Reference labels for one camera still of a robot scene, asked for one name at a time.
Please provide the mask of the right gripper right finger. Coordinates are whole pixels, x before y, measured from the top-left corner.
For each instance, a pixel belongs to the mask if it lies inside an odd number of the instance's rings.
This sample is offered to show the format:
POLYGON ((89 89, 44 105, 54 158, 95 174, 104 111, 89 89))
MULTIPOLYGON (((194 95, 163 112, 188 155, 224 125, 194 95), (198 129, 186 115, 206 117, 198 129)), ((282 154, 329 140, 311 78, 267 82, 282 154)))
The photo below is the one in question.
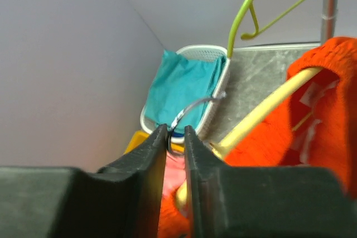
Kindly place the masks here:
POLYGON ((355 237, 337 178, 317 167, 231 167, 185 129, 191 237, 355 237))

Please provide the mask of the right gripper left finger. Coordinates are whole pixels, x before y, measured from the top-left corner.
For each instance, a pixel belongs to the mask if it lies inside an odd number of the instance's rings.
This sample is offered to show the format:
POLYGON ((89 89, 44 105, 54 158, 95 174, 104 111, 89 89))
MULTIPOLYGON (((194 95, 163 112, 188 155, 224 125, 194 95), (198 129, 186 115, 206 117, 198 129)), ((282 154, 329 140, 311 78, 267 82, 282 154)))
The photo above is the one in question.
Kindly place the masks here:
POLYGON ((156 237, 167 129, 97 172, 2 167, 2 237, 156 237))

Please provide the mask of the yellow hanger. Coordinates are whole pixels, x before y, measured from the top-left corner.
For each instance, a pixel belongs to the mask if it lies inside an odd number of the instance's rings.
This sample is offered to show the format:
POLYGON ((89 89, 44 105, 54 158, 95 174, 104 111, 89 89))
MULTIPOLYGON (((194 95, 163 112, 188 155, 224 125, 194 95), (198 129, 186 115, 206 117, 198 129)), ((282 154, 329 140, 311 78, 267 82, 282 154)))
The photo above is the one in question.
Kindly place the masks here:
MULTIPOLYGON (((309 67, 301 70, 298 74, 287 80, 276 91, 264 99, 253 109, 234 129, 223 138, 218 145, 214 146, 214 159, 223 159, 234 147, 258 126, 275 108, 283 103, 290 95, 313 79, 322 68, 309 67)), ((179 213, 184 209, 187 202, 187 182, 184 182, 175 192, 162 199, 161 211, 168 210, 179 213)))

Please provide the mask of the orange shorts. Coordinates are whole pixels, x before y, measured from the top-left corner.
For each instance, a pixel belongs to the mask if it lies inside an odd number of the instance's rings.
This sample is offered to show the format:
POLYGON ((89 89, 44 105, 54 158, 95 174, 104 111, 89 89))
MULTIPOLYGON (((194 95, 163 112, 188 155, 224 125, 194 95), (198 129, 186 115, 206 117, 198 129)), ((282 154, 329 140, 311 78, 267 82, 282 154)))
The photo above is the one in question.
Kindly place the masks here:
MULTIPOLYGON (((223 159, 231 167, 329 170, 356 200, 356 39, 334 37, 290 65, 287 80, 322 70, 290 95, 223 159)), ((158 237, 191 237, 186 206, 160 211, 158 237)))

